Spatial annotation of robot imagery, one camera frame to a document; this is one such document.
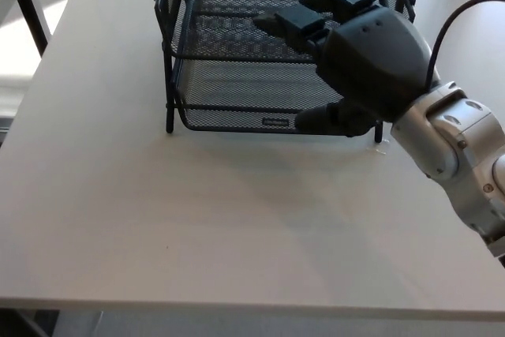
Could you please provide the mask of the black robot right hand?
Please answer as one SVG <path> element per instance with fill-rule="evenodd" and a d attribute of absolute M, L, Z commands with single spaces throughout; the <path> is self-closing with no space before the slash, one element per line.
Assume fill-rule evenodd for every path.
<path fill-rule="evenodd" d="M 252 19 L 316 65 L 340 100 L 302 110 L 299 133 L 358 137 L 394 122 L 426 92 L 431 51 L 401 13 L 376 0 L 298 0 Z"/>

